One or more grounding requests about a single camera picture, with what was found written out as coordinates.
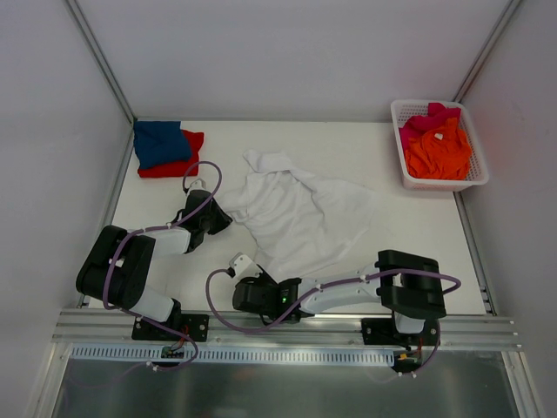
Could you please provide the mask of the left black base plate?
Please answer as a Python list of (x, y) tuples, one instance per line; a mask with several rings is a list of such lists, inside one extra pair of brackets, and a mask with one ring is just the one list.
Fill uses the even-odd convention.
[[(195, 342), (206, 342), (209, 330), (209, 316), (198, 313), (172, 313), (169, 319), (162, 323), (164, 327), (185, 334)], [(152, 325), (146, 320), (137, 321), (131, 333), (133, 340), (139, 341), (172, 341), (180, 337), (160, 327)]]

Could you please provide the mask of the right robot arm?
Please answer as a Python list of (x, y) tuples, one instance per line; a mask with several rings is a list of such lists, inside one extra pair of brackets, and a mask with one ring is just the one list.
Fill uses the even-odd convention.
[(395, 250), (378, 253), (373, 265), (329, 278), (276, 281), (243, 253), (229, 263), (227, 273), (237, 281), (232, 306), (256, 314), (268, 327), (273, 322), (299, 323), (324, 311), (379, 304), (392, 313), (391, 337), (409, 344), (426, 322), (446, 316), (439, 263)]

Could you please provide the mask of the aluminium mounting rail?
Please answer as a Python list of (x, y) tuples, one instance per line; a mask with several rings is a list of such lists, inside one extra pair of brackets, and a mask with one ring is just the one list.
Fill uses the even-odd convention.
[[(361, 314), (320, 314), (298, 324), (281, 324), (269, 331), (246, 334), (230, 329), (209, 316), (206, 344), (240, 347), (362, 347)], [(64, 309), (51, 339), (54, 342), (131, 342), (136, 320), (128, 314), (99, 308)], [(503, 316), (449, 315), (437, 325), (424, 326), (424, 340), (442, 349), (463, 351), (520, 352), (523, 341), (514, 321)]]

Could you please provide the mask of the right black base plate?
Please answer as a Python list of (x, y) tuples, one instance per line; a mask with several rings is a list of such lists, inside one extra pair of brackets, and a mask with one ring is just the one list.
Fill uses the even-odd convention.
[(360, 321), (361, 334), (367, 346), (433, 347), (440, 337), (439, 324), (427, 320), (423, 330), (417, 334), (399, 331), (394, 318), (364, 318)]

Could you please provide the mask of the aluminium frame post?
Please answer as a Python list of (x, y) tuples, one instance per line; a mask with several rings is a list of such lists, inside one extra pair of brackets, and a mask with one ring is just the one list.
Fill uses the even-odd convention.
[(80, 36), (84, 40), (89, 53), (100, 70), (104, 81), (107, 83), (112, 96), (116, 99), (118, 107), (124, 114), (126, 120), (132, 125), (136, 119), (135, 114), (120, 83), (117, 80), (116, 74), (104, 54), (101, 44), (97, 40), (97, 36), (92, 29), (88, 18), (84, 14), (81, 4), (77, 0), (63, 0), (63, 4), (69, 12), (70, 17), (76, 25)]
[(473, 88), (474, 83), (486, 66), (488, 59), (495, 51), (500, 40), (504, 37), (513, 20), (517, 17), (523, 3), (523, 0), (509, 0), (506, 2), (493, 28), (489, 31), (485, 42), (480, 47), (472, 65), (466, 72), (459, 88), (453, 95), (454, 102), (461, 103)]

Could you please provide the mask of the white plastic basket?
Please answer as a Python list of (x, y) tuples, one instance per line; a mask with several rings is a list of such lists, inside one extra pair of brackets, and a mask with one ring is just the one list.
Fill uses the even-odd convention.
[[(411, 116), (425, 116), (427, 114), (427, 106), (431, 102), (438, 102), (446, 107), (459, 107), (461, 109), (460, 128), (465, 131), (468, 144), (472, 149), (472, 156), (469, 160), (470, 170), (464, 180), (416, 179), (412, 177), (406, 169), (404, 150), (400, 142), (399, 128), (403, 127)], [(473, 185), (484, 185), (488, 181), (489, 174), (481, 150), (480, 141), (473, 128), (471, 117), (462, 104), (424, 99), (398, 99), (391, 103), (391, 115), (399, 155), (402, 183), (406, 189), (460, 192)]]

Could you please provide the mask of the folded red t shirt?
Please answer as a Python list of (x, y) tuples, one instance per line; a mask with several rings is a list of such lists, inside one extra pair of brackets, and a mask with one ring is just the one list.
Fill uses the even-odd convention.
[(138, 176), (142, 179), (182, 178), (186, 171), (200, 160), (199, 153), (205, 142), (205, 134), (195, 131), (181, 131), (191, 148), (191, 157), (188, 160), (168, 162), (155, 165), (148, 169), (137, 169)]

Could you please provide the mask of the folded blue t shirt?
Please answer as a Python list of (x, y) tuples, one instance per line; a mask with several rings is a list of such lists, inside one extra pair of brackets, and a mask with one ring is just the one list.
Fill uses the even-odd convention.
[(134, 150), (140, 169), (176, 161), (187, 161), (192, 152), (179, 121), (136, 121)]

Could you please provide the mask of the right aluminium frame post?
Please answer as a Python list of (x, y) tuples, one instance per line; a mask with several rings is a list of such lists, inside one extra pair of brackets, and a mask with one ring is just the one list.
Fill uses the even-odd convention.
[(493, 28), (489, 31), (485, 42), (480, 47), (472, 65), (466, 72), (459, 88), (453, 95), (454, 102), (461, 103), (473, 88), (474, 83), (486, 66), (488, 59), (495, 51), (500, 40), (504, 37), (513, 20), (517, 17), (523, 3), (523, 0), (509, 0), (506, 2)]

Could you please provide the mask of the orange t shirt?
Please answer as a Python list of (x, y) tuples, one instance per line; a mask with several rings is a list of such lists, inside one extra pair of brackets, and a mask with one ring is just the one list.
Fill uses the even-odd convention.
[(457, 118), (410, 137), (404, 151), (406, 169), (416, 179), (464, 180), (470, 170), (472, 149)]

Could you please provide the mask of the pink t shirt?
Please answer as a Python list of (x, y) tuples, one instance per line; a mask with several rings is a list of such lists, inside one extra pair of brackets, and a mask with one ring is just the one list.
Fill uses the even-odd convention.
[(412, 138), (420, 138), (427, 131), (440, 128), (449, 118), (460, 121), (459, 107), (446, 107), (442, 103), (431, 102), (427, 106), (425, 116), (411, 116), (403, 127), (399, 128), (400, 142), (405, 151)]

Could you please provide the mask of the left aluminium frame post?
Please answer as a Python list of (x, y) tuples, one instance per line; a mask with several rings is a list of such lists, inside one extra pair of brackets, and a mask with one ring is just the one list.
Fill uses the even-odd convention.
[(97, 36), (92, 29), (88, 18), (84, 14), (81, 4), (77, 0), (63, 0), (63, 4), (69, 12), (70, 17), (76, 25), (80, 36), (84, 40), (89, 53), (100, 70), (104, 81), (107, 83), (112, 96), (116, 99), (118, 107), (124, 114), (126, 120), (132, 125), (136, 119), (135, 114), (120, 83), (117, 80), (116, 74), (104, 54), (101, 44), (97, 40)]

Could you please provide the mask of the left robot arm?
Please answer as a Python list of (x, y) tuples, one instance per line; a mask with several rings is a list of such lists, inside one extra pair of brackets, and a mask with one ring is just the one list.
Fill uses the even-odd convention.
[(82, 265), (76, 289), (106, 307), (129, 312), (139, 319), (139, 332), (151, 339), (176, 339), (192, 330), (179, 301), (147, 285), (156, 258), (193, 252), (206, 235), (224, 231), (232, 223), (211, 192), (185, 192), (185, 206), (164, 226), (129, 232), (104, 227)]

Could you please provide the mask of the white t shirt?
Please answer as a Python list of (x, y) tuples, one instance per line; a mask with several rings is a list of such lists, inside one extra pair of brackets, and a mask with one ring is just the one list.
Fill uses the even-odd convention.
[(377, 194), (298, 168), (283, 152), (248, 150), (242, 187), (218, 203), (257, 244), (255, 261), (274, 279), (305, 277), (342, 260), (366, 233)]

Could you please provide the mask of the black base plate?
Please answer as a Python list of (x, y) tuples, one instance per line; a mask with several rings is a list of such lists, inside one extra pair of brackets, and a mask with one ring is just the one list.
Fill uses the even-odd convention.
[(367, 346), (433, 347), (440, 337), (439, 324), (427, 320), (423, 330), (417, 334), (399, 331), (394, 318), (364, 318), (360, 321), (361, 334)]
[[(206, 342), (209, 330), (209, 316), (198, 313), (172, 313), (169, 319), (162, 323), (164, 327), (185, 334), (195, 342)], [(131, 333), (133, 340), (139, 341), (172, 341), (180, 337), (160, 327), (152, 325), (146, 320), (137, 321)]]

